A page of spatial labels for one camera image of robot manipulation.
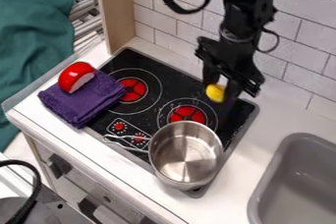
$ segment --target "sink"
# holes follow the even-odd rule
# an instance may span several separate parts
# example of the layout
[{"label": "sink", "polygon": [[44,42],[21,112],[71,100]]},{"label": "sink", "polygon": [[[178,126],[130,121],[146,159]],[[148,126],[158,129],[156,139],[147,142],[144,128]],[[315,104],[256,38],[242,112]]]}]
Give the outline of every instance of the sink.
[{"label": "sink", "polygon": [[251,224],[335,224],[336,145],[309,134],[285,138],[248,205]]}]

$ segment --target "yellow toy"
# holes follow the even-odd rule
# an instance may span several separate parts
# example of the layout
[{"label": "yellow toy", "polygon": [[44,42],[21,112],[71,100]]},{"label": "yellow toy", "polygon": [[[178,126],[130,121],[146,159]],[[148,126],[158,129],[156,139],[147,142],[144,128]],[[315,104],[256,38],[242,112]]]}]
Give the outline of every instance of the yellow toy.
[{"label": "yellow toy", "polygon": [[216,103],[224,102],[225,86],[220,84],[210,84],[206,87],[205,93],[211,101]]}]

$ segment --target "pot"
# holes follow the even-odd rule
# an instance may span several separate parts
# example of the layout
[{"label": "pot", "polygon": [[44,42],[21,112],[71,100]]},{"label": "pot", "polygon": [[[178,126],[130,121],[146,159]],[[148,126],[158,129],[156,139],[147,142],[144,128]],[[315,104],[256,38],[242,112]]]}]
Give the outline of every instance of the pot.
[{"label": "pot", "polygon": [[163,184],[190,191],[205,186],[216,176],[224,152],[220,138],[211,129],[200,123],[181,121],[156,132],[149,142],[148,155]]}]

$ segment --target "red toy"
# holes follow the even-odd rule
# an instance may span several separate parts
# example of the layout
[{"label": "red toy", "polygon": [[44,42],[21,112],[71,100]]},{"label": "red toy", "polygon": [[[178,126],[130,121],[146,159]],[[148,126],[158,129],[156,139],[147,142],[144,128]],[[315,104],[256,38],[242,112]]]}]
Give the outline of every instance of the red toy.
[{"label": "red toy", "polygon": [[86,62],[76,62],[66,68],[58,79],[58,85],[73,93],[94,78],[95,69]]}]

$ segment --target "green fabric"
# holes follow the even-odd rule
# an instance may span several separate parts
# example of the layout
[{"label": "green fabric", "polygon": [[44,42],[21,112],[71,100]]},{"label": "green fabric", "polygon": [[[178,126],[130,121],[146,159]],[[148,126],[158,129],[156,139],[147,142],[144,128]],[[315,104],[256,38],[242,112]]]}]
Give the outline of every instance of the green fabric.
[{"label": "green fabric", "polygon": [[[0,0],[0,103],[74,50],[75,0]],[[19,130],[0,111],[0,151]]]}]

